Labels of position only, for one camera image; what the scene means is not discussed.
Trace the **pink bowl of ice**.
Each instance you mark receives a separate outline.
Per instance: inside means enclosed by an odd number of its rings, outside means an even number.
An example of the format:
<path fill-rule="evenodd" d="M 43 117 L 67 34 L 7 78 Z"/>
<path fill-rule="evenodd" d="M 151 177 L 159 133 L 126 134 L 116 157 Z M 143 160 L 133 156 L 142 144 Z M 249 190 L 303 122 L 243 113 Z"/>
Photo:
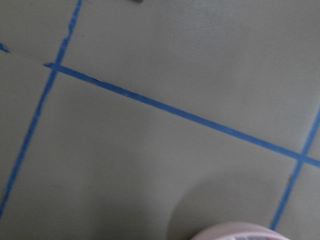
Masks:
<path fill-rule="evenodd" d="M 226 222 L 201 230 L 191 240 L 288 240 L 288 238 L 257 224 Z"/>

